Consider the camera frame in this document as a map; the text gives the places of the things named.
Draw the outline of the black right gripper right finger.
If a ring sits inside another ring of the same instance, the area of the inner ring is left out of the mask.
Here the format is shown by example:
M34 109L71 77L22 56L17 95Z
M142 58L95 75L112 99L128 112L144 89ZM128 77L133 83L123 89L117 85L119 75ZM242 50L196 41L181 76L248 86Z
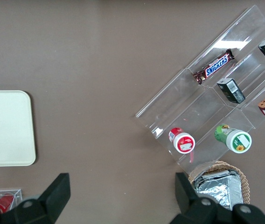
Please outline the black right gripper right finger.
M265 224L265 214L254 205L236 204L228 210L199 197L185 173L175 174L175 197L181 212L172 224Z

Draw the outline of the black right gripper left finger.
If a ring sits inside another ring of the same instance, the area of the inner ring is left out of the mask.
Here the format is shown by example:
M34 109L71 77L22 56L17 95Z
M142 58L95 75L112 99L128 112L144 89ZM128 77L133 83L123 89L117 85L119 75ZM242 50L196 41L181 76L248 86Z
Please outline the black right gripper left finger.
M70 199L70 175L60 173L38 199L0 213L0 224L54 224Z

